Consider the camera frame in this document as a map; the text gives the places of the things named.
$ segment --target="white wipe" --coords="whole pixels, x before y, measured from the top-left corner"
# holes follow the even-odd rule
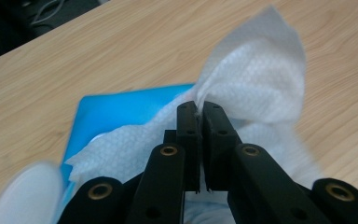
[[[89,143],[66,163],[78,184],[97,176],[126,182],[140,174],[165,130],[175,129],[176,107],[194,100],[221,105],[242,142],[260,145],[296,182],[310,187],[321,177],[293,125],[304,98],[306,59],[296,31],[274,7],[238,27],[208,58],[195,86],[164,106],[145,125],[123,126]],[[185,222],[234,223],[226,194],[188,193]]]

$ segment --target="wood grain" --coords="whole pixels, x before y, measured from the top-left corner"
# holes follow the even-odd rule
[[[86,94],[197,80],[213,47],[270,1],[112,1],[0,57],[0,190],[61,162]],[[358,1],[272,1],[308,57],[300,137],[358,188]]]

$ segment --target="tissue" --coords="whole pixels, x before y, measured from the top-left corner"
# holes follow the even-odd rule
[[[128,125],[91,141],[66,163],[79,185],[97,176],[126,182],[141,173],[164,130],[175,129],[176,107],[194,100],[221,105],[242,142],[260,145],[296,182],[310,187],[321,176],[293,125],[304,98],[306,59],[296,31],[274,7],[238,27],[219,43],[192,89],[165,105],[145,125]],[[226,194],[186,195],[185,221],[233,222]]]

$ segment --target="textured white cloth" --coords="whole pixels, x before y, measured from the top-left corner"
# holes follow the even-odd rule
[[[301,114],[305,69],[296,31],[270,7],[216,46],[195,86],[152,120],[115,129],[68,160],[74,167],[70,179],[82,184],[105,175],[125,182],[138,175],[162,143],[164,130],[175,129],[176,107],[194,100],[202,110],[207,100],[225,109],[242,142],[265,148],[296,182],[310,187],[320,172],[293,129]],[[186,198],[191,203],[185,221],[233,222],[224,193],[188,193]]]

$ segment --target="table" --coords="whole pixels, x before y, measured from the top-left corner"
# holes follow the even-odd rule
[[[0,57],[0,190],[61,162],[79,100],[197,80],[213,47],[270,1],[112,1]],[[324,173],[358,188],[358,1],[271,1],[308,57],[296,129]]]

